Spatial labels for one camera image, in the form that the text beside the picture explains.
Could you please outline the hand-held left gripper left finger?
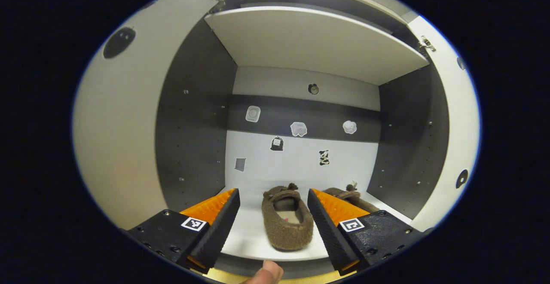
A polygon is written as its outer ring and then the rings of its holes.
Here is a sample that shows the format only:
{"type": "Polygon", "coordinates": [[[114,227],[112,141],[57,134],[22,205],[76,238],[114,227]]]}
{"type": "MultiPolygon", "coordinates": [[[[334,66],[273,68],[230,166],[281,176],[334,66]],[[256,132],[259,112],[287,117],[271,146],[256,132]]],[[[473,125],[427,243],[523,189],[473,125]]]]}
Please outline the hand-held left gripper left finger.
{"type": "Polygon", "coordinates": [[[126,231],[141,246],[182,268],[208,274],[214,267],[240,208],[237,188],[184,211],[164,209],[126,231]]]}

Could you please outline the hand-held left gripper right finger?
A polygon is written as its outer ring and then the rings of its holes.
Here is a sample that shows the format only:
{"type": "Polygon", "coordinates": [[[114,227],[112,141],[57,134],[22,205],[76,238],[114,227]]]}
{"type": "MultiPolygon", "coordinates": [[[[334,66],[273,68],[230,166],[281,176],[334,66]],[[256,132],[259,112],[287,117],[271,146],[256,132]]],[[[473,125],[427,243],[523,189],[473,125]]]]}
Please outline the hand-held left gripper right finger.
{"type": "Polygon", "coordinates": [[[367,212],[313,188],[308,192],[308,208],[330,262],[341,276],[377,267],[425,237],[389,211],[367,212]]]}

